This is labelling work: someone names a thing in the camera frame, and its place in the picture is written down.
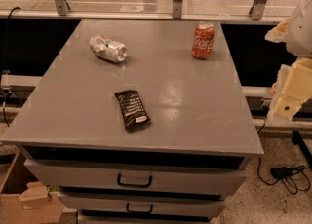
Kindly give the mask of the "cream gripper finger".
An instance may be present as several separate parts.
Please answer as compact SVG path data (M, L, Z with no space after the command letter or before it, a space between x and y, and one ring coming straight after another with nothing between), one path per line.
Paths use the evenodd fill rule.
M285 119L291 120L293 116L301 109L302 102L294 100L293 98L282 98L274 97L273 98L273 115Z
M283 19L274 28L266 33L264 39L273 43L286 42L289 20L289 18Z

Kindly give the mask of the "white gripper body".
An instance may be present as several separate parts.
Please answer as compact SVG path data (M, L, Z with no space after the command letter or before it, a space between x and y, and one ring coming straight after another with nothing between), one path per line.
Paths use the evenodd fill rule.
M312 97L312 59L299 57L292 65L282 64L273 89L273 105L276 105L279 99L299 105L305 103Z

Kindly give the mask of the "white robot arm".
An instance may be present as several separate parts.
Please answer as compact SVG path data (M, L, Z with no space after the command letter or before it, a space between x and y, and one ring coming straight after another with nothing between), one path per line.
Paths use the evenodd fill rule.
M312 0L302 0L291 16L265 35L267 41L284 42L296 56L290 66L282 65L272 85L273 99L268 118L290 121L312 97Z

